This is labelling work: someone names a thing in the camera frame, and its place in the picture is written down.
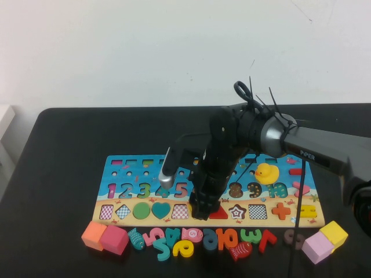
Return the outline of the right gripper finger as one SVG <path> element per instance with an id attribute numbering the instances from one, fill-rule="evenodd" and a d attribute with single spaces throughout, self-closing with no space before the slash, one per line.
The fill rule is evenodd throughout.
<path id="1" fill-rule="evenodd" d="M 203 219 L 208 220 L 210 215 L 217 212 L 220 207 L 220 201 L 215 200 L 211 202 L 208 200 L 203 204 Z"/>
<path id="2" fill-rule="evenodd" d="M 195 218 L 198 220 L 204 220 L 205 215 L 202 211 L 202 207 L 199 204 L 197 194 L 195 192 L 192 192 L 190 194 L 190 205 L 191 205 L 192 218 Z"/>

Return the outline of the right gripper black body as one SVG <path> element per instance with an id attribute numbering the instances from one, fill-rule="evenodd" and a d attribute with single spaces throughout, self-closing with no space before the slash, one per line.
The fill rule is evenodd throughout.
<path id="1" fill-rule="evenodd" d="M 247 147 L 207 147 L 192 176 L 192 201 L 218 203 L 237 163 L 248 152 Z"/>

